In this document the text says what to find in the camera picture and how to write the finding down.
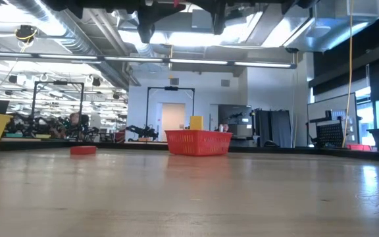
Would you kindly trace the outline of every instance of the red object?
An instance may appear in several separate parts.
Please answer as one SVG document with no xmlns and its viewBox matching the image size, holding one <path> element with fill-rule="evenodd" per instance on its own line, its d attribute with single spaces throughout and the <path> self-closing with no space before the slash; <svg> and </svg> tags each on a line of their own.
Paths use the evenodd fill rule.
<svg viewBox="0 0 379 237">
<path fill-rule="evenodd" d="M 202 130 L 165 131 L 169 152 L 176 155 L 224 155 L 229 150 L 231 133 Z"/>
<path fill-rule="evenodd" d="M 348 144 L 346 146 L 354 151 L 372 151 L 372 147 L 370 145 Z"/>
<path fill-rule="evenodd" d="M 96 150 L 97 150 L 97 147 L 95 147 L 94 145 L 71 147 L 70 154 L 71 155 L 88 155 L 88 154 L 96 153 Z"/>
</svg>

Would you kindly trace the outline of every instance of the wooden floor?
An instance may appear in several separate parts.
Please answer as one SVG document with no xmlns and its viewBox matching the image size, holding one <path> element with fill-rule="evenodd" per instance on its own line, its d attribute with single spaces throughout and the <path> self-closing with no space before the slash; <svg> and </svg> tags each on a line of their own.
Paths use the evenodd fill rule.
<svg viewBox="0 0 379 237">
<path fill-rule="evenodd" d="M 0 237 L 379 236 L 379 163 L 0 152 Z"/>
</svg>

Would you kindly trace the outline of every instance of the doorway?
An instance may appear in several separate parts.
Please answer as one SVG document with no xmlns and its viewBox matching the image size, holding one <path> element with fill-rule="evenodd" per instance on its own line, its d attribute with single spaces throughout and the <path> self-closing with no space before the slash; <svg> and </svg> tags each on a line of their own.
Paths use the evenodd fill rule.
<svg viewBox="0 0 379 237">
<path fill-rule="evenodd" d="M 185 124 L 185 104 L 163 103 L 162 104 L 162 130 L 161 140 L 166 142 L 167 130 L 179 130 Z"/>
</svg>

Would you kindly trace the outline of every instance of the robotic equipment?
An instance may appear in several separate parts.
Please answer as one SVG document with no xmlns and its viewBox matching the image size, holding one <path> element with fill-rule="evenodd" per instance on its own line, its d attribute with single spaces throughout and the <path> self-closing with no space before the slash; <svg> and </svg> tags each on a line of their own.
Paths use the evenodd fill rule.
<svg viewBox="0 0 379 237">
<path fill-rule="evenodd" d="M 153 141 L 159 137 L 159 133 L 155 131 L 154 128 L 146 126 L 145 128 L 139 128 L 137 126 L 131 125 L 125 128 L 138 135 L 138 138 L 153 138 Z M 128 139 L 129 142 L 136 142 L 137 140 Z"/>
<path fill-rule="evenodd" d="M 213 21 L 213 33 L 220 35 L 223 33 L 224 25 L 232 16 L 238 15 L 239 10 L 232 9 L 235 4 L 249 3 L 251 6 L 256 3 L 279 3 L 282 6 L 282 13 L 295 5 L 303 8 L 310 8 L 319 0 L 186 0 L 186 2 L 197 5 L 209 12 Z M 151 36 L 155 33 L 156 21 L 185 10 L 186 6 L 179 4 L 179 0 L 170 3 L 158 3 L 153 1 L 152 5 L 147 5 L 146 0 L 43 0 L 54 11 L 69 9 L 78 18 L 83 17 L 83 8 L 106 9 L 108 13 L 114 10 L 125 10 L 128 14 L 137 12 L 138 33 L 143 43 L 149 43 Z"/>
</svg>

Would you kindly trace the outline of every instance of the black metal frame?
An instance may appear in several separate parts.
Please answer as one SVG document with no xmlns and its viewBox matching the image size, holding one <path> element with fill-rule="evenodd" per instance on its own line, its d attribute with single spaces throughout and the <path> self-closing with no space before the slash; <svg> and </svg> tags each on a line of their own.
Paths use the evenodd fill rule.
<svg viewBox="0 0 379 237">
<path fill-rule="evenodd" d="M 37 81 L 37 82 L 34 82 L 32 112 L 30 113 L 30 116 L 32 118 L 34 118 L 34 109 L 35 109 L 35 106 L 36 106 L 36 95 L 39 92 L 38 91 L 38 85 L 39 84 L 54 84 L 54 85 L 62 85 L 62 86 L 66 86 L 68 84 L 81 85 L 82 91 L 80 93 L 80 110 L 78 112 L 78 131 L 80 133 L 81 128 L 82 128 L 82 110 L 83 110 L 83 100 L 84 100 L 84 83 L 83 82 L 65 82 L 65 81 L 54 81 L 54 82 Z"/>
<path fill-rule="evenodd" d="M 168 90 L 168 88 L 171 88 L 171 87 L 157 87 L 157 86 L 149 86 L 147 88 L 147 101 L 145 102 L 145 124 L 144 126 L 147 126 L 147 122 L 149 120 L 149 95 L 150 95 L 150 90 L 151 89 L 164 89 L 164 90 Z M 174 90 L 169 90 L 169 91 L 178 91 L 178 90 L 191 90 L 192 91 L 192 115 L 194 116 L 194 101 L 195 101 L 195 88 L 175 88 L 173 87 Z"/>
</svg>

